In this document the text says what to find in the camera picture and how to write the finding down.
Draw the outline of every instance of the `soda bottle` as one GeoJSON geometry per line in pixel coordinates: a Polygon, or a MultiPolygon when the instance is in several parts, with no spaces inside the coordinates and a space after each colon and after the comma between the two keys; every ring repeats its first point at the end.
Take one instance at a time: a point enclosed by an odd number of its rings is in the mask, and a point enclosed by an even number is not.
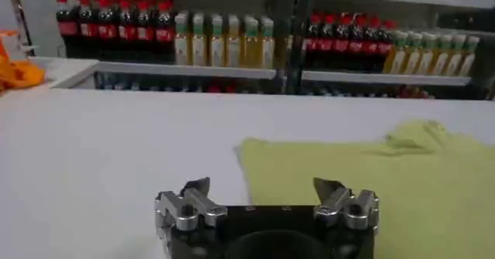
{"type": "Polygon", "coordinates": [[[312,68],[316,65],[318,45],[319,45],[319,26],[321,18],[319,15],[311,15],[311,22],[309,23],[306,39],[304,41],[303,50],[306,51],[305,67],[312,68]]]}
{"type": "Polygon", "coordinates": [[[118,59],[118,14],[110,6],[110,0],[100,0],[98,14],[98,32],[101,39],[101,57],[103,60],[118,59]]]}
{"type": "Polygon", "coordinates": [[[333,43],[333,60],[330,60],[330,67],[344,69],[347,66],[351,17],[344,15],[340,18],[340,23],[335,28],[335,42],[333,43]]]}
{"type": "Polygon", "coordinates": [[[366,19],[359,15],[356,17],[354,24],[349,27],[349,48],[347,49],[349,59],[347,60],[346,69],[365,70],[364,65],[361,63],[365,23],[366,19]]]}
{"type": "Polygon", "coordinates": [[[156,19],[156,49],[162,60],[174,62],[174,37],[175,26],[172,14],[170,13],[170,4],[168,2],[159,3],[159,14],[156,19]]]}
{"type": "Polygon", "coordinates": [[[372,64],[374,71],[381,72],[384,68],[385,60],[393,46],[394,29],[394,21],[385,21],[382,27],[377,30],[377,55],[374,64],[372,64]]]}
{"type": "Polygon", "coordinates": [[[80,0],[79,23],[84,43],[82,57],[99,58],[98,14],[90,7],[90,0],[80,0]]]}
{"type": "Polygon", "coordinates": [[[380,27],[380,20],[374,16],[371,17],[368,27],[364,30],[363,37],[363,64],[367,70],[376,71],[378,64],[381,63],[378,55],[378,28],[380,27]]]}
{"type": "Polygon", "coordinates": [[[148,3],[140,1],[138,3],[138,44],[142,49],[140,55],[145,60],[154,59],[155,27],[149,13],[148,3]]]}
{"type": "Polygon", "coordinates": [[[77,57],[78,47],[80,45],[79,27],[77,26],[77,17],[69,10],[67,0],[56,0],[59,9],[56,12],[60,35],[65,44],[66,56],[77,57]]]}
{"type": "Polygon", "coordinates": [[[319,61],[321,63],[321,67],[326,68],[329,66],[329,61],[332,59],[332,47],[334,43],[334,25],[335,16],[327,15],[325,16],[325,24],[322,26],[321,30],[321,39],[319,40],[319,51],[320,58],[319,61]]]}
{"type": "Polygon", "coordinates": [[[120,5],[118,35],[122,51],[121,60],[132,61],[135,60],[135,51],[138,49],[136,46],[138,39],[137,21],[129,0],[121,0],[120,5]]]}

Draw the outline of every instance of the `white table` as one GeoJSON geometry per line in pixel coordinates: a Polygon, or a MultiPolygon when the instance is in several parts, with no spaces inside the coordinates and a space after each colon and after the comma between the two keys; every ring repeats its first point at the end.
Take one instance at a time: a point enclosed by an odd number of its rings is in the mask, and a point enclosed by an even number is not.
{"type": "Polygon", "coordinates": [[[494,115],[495,103],[481,101],[47,87],[7,94],[0,97],[0,257],[163,258],[156,193],[210,176],[213,200],[249,203],[234,154],[248,137],[372,141],[401,121],[427,118],[495,144],[494,115]]]}

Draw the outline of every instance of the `yellow t-shirt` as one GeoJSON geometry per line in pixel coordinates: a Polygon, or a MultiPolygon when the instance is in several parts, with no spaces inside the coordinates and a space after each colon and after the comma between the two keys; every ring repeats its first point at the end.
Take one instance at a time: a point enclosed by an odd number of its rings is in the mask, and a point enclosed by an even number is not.
{"type": "Polygon", "coordinates": [[[495,257],[495,148],[436,121],[403,124],[367,143],[247,139],[241,164],[256,205],[315,205],[314,177],[375,191],[376,258],[495,257]]]}

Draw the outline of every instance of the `red label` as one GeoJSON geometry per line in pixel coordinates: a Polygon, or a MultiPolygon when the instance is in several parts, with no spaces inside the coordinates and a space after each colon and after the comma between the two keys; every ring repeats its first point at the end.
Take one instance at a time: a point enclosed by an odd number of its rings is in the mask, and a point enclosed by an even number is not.
{"type": "Polygon", "coordinates": [[[136,29],[136,27],[132,26],[119,26],[118,35],[121,37],[121,39],[134,41],[138,38],[138,30],[136,29]]]}
{"type": "Polygon", "coordinates": [[[331,39],[321,39],[319,41],[319,49],[321,50],[331,50],[333,45],[333,41],[331,39]]]}
{"type": "Polygon", "coordinates": [[[117,27],[115,25],[100,25],[98,30],[102,39],[113,39],[117,37],[117,27]]]}
{"type": "Polygon", "coordinates": [[[59,30],[62,36],[75,36],[78,34],[75,22],[59,22],[59,30]]]}
{"type": "Polygon", "coordinates": [[[95,24],[80,24],[80,32],[83,36],[95,37],[98,36],[98,26],[95,24]]]}
{"type": "Polygon", "coordinates": [[[375,53],[377,51],[378,45],[375,42],[364,42],[363,51],[365,53],[375,53]]]}
{"type": "Polygon", "coordinates": [[[173,29],[157,29],[156,40],[159,42],[172,42],[174,37],[173,29]]]}
{"type": "Polygon", "coordinates": [[[349,46],[349,40],[348,39],[338,39],[333,44],[333,49],[336,50],[337,52],[343,53],[347,50],[347,46],[349,46]]]}
{"type": "Polygon", "coordinates": [[[387,55],[392,49],[391,43],[380,43],[378,45],[378,52],[382,55],[387,55]]]}
{"type": "Polygon", "coordinates": [[[351,41],[349,43],[349,51],[352,52],[352,53],[359,53],[362,48],[363,48],[363,43],[362,42],[353,42],[353,41],[351,41]]]}
{"type": "Polygon", "coordinates": [[[155,30],[152,27],[138,28],[138,39],[141,41],[152,41],[155,38],[155,30]]]}

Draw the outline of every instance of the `metal gripper jaw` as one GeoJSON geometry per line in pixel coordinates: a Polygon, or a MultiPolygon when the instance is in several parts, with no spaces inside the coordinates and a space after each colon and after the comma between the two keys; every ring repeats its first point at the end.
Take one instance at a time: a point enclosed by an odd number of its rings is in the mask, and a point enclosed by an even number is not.
{"type": "Polygon", "coordinates": [[[374,191],[362,190],[355,196],[337,181],[314,178],[313,184],[321,204],[315,207],[315,217],[328,227],[342,222],[351,230],[372,228],[378,231],[379,198],[374,191]]]}

